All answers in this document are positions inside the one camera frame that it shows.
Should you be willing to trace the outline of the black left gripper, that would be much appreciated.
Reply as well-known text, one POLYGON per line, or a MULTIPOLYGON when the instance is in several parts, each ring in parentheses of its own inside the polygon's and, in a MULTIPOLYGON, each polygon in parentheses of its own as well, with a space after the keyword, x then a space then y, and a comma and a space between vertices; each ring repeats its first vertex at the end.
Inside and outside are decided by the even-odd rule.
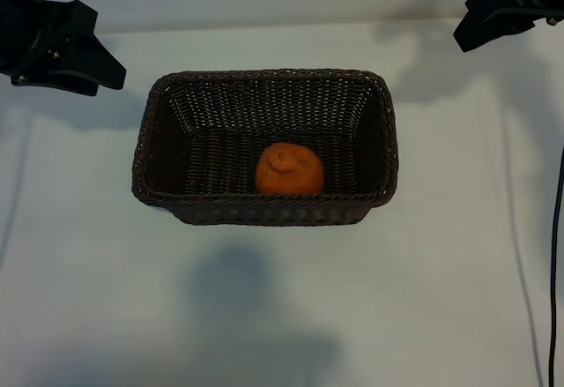
POLYGON ((1 0, 1 73, 13 86, 47 87, 95 96, 99 86, 123 89, 126 69, 93 35, 98 12, 78 1, 1 0), (53 53, 62 36, 77 34, 65 68, 28 68, 35 53, 53 53))

